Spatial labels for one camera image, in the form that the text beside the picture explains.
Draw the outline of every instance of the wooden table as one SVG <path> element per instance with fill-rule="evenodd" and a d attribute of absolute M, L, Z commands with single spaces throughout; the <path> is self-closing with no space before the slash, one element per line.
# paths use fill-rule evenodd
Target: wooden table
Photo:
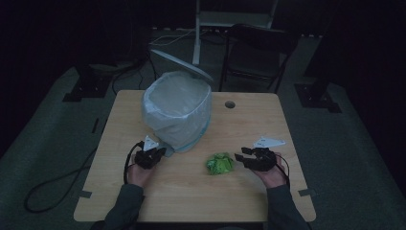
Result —
<path fill-rule="evenodd" d="M 123 90 L 118 94 L 83 187 L 91 196 L 79 199 L 75 220 L 104 219 L 123 184 L 128 152 L 147 134 L 154 138 L 141 117 L 143 93 Z M 236 107 L 225 107 L 227 101 Z M 304 219 L 313 221 L 311 197 L 298 193 L 307 186 L 278 96 L 256 93 L 213 93 L 209 128 L 190 151 L 162 158 L 145 189 L 138 221 L 266 221 L 265 187 L 251 171 L 235 161 L 233 172 L 209 175 L 205 166 L 214 153 L 227 151 L 234 157 L 241 147 L 251 148 L 260 136 L 286 142 L 271 150 L 281 152 L 288 162 L 293 199 Z"/>

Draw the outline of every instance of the floor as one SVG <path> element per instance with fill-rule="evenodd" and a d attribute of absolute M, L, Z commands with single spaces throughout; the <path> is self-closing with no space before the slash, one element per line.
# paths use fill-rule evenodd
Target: floor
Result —
<path fill-rule="evenodd" d="M 153 36 L 183 33 L 163 31 L 155 32 Z M 328 87 L 329 95 L 339 104 L 342 113 L 330 113 L 325 108 L 304 108 L 300 104 L 294 84 L 314 82 L 304 74 L 318 43 L 318 38 L 301 38 L 298 49 L 288 62 L 278 94 L 307 185 L 312 191 L 317 218 L 309 224 L 314 230 L 406 229 L 405 198 L 396 187 L 345 89 L 335 84 Z M 151 48 L 192 62 L 193 40 L 190 37 Z M 218 88 L 223 52 L 221 36 L 204 35 L 198 67 L 214 78 L 211 82 L 213 91 Z M 184 69 L 154 54 L 151 54 L 151 60 L 160 75 Z M 73 219 L 87 172 L 79 175 L 72 190 L 55 209 L 41 214 L 24 209 L 24 198 L 32 187 L 78 169 L 100 141 L 103 124 L 114 103 L 113 87 L 108 88 L 104 98 L 64 103 L 65 94 L 72 91 L 77 79 L 78 73 L 72 68 L 56 81 L 31 121 L 1 158 L 1 230 L 79 230 L 89 229 L 92 225 Z M 115 81 L 114 89 L 146 89 L 152 82 L 152 65 L 147 63 L 139 72 L 134 70 L 121 75 Z M 262 83 L 231 78 L 223 87 L 223 91 L 231 92 L 266 92 Z M 44 209 L 58 203 L 73 179 L 71 175 L 41 188 L 31 197 L 29 206 Z M 258 225 L 245 227 L 258 229 Z M 197 229 L 197 225 L 173 227 L 186 228 Z"/>

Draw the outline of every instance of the person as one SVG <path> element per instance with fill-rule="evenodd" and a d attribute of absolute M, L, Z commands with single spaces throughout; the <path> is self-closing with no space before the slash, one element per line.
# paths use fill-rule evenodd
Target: person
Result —
<path fill-rule="evenodd" d="M 277 164 L 284 170 L 280 157 L 277 157 Z M 108 212 L 104 221 L 97 222 L 91 230 L 135 230 L 135 222 L 144 199 L 144 187 L 152 177 L 155 168 L 145 170 L 138 165 L 130 166 L 128 184 L 122 186 L 114 207 Z M 308 230 L 307 223 L 293 202 L 281 170 L 274 167 L 268 172 L 253 171 L 253 173 L 260 178 L 266 188 L 268 230 Z"/>

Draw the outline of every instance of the paper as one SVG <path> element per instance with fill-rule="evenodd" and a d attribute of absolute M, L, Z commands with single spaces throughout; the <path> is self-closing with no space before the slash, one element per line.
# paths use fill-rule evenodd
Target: paper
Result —
<path fill-rule="evenodd" d="M 152 150 L 157 148 L 159 143 L 154 142 L 148 135 L 146 136 L 146 140 L 144 141 L 144 148 L 143 151 Z"/>
<path fill-rule="evenodd" d="M 215 153 L 206 163 L 209 174 L 224 174 L 233 170 L 233 159 L 228 152 Z"/>
<path fill-rule="evenodd" d="M 270 148 L 286 144 L 284 140 L 276 140 L 268 137 L 261 136 L 260 139 L 254 143 L 254 148 Z"/>

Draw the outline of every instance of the white tag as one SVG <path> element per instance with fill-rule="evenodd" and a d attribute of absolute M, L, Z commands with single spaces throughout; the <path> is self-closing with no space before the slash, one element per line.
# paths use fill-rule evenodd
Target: white tag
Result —
<path fill-rule="evenodd" d="M 286 144 L 283 140 L 275 140 L 272 138 L 267 138 L 261 136 L 260 139 L 254 143 L 254 148 L 269 148 L 269 147 L 275 147 L 275 146 L 281 146 Z"/>
<path fill-rule="evenodd" d="M 157 148 L 159 146 L 159 143 L 154 142 L 152 139 L 149 138 L 149 136 L 146 136 L 146 140 L 144 141 L 144 149 L 143 151 L 148 151 L 152 150 L 154 148 Z"/>

